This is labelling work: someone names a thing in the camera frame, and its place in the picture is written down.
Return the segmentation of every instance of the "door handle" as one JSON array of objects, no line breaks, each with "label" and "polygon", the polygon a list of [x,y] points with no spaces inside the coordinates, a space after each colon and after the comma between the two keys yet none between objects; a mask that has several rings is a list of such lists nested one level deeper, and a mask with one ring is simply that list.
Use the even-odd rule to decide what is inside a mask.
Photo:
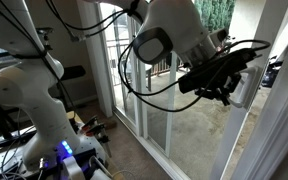
[{"label": "door handle", "polygon": [[256,85],[256,75],[258,73],[258,67],[253,66],[249,67],[247,69],[244,69],[240,71],[241,74],[247,74],[247,77],[245,80],[241,79],[240,83],[242,84],[242,89],[240,94],[238,95],[236,101],[228,98],[228,101],[237,108],[244,107],[246,101],[248,100],[249,94],[250,94],[250,87]]}]

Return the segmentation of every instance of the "concrete ground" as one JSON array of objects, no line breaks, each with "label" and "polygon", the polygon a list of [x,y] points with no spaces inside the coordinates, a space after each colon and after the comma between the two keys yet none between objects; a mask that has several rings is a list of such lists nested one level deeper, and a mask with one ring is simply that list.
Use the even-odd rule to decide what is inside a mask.
[{"label": "concrete ground", "polygon": [[[183,72],[178,72],[177,78],[182,75],[184,75]],[[169,73],[152,77],[152,92],[156,92],[168,84]],[[225,179],[229,179],[234,171],[269,92],[270,89],[266,88],[259,90],[235,147]],[[121,86],[115,87],[115,94],[117,106],[124,110]],[[135,117],[133,98],[134,95],[127,95],[126,115],[130,119],[134,119]],[[149,97],[148,101],[160,107],[167,108],[169,98],[166,91]],[[176,85],[174,98],[174,108],[179,109],[192,102],[196,96],[191,92],[183,95]],[[147,110],[148,134],[162,149],[165,149],[168,113],[151,106],[148,106]],[[171,122],[172,132],[169,158],[191,179],[208,179],[229,112],[230,106],[225,107],[220,101],[202,98],[198,103],[183,112],[169,114],[173,117]]]}]

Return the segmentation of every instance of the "floor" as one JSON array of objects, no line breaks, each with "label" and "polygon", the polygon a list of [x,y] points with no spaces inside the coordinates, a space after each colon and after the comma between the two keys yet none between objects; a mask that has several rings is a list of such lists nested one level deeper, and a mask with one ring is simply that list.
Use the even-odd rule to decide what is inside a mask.
[{"label": "floor", "polygon": [[[156,92],[169,84],[169,73],[152,77],[152,92]],[[254,105],[248,116],[242,134],[235,147],[233,157],[225,175],[229,179],[236,163],[251,134],[257,117],[265,103],[270,89],[262,88],[256,96]],[[123,98],[121,87],[115,87],[116,102],[122,109]],[[174,108],[181,108],[192,102],[196,96],[193,93],[183,95],[175,88]],[[126,115],[134,119],[134,97],[126,95]],[[168,92],[161,93],[147,100],[160,107],[169,104]],[[167,116],[172,116],[171,147],[169,158],[175,162],[191,179],[208,179],[219,142],[221,141],[225,124],[230,112],[229,106],[223,106],[219,101],[202,98],[189,109],[179,113],[166,113],[150,106],[147,107],[148,134],[162,148],[166,145]]]},{"label": "floor", "polygon": [[[105,118],[97,101],[79,107],[78,114],[82,120],[97,115],[100,121],[115,124],[106,132],[110,138],[111,160],[118,170],[130,171],[138,180],[171,179],[116,116]],[[133,180],[130,174],[123,175],[126,179]]]}]

